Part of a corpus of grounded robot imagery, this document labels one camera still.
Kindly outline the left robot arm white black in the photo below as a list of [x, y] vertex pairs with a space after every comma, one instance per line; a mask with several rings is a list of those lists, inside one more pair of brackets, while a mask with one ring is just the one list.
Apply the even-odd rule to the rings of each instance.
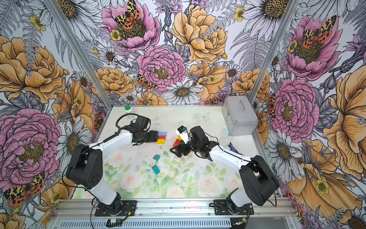
[[65, 169], [66, 178], [84, 188], [98, 201], [102, 213], [117, 215], [122, 210], [121, 196], [104, 180], [104, 160], [125, 145], [134, 146], [143, 143], [155, 143], [158, 131], [150, 130], [151, 120], [147, 117], [131, 114], [135, 119], [129, 125], [119, 126], [119, 117], [115, 123], [117, 131], [95, 144], [79, 144], [75, 147], [72, 158]]

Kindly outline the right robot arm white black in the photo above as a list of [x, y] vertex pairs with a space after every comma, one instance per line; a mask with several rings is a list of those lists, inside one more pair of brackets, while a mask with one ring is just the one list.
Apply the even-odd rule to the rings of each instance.
[[218, 142], [209, 140], [209, 135], [200, 126], [190, 131], [180, 126], [175, 132], [181, 141], [170, 152], [177, 157], [194, 152], [201, 159], [226, 165], [239, 173], [243, 187], [232, 191], [224, 205], [218, 205], [221, 209], [227, 208], [230, 214], [239, 214], [251, 203], [263, 206], [280, 188], [278, 179], [261, 156], [248, 157], [225, 149]]

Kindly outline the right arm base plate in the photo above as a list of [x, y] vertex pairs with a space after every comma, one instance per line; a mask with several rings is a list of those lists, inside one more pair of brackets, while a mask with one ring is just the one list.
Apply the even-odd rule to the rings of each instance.
[[209, 204], [209, 207], [214, 209], [215, 215], [253, 215], [254, 207], [252, 204], [246, 204], [242, 207], [236, 206], [231, 201], [226, 199], [215, 199]]

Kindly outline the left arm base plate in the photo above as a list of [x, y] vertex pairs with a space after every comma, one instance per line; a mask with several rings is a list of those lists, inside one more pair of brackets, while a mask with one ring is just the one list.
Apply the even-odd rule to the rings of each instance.
[[96, 217], [134, 216], [136, 205], [137, 205], [136, 200], [118, 200], [111, 205], [105, 205], [103, 203], [99, 203], [94, 215]]

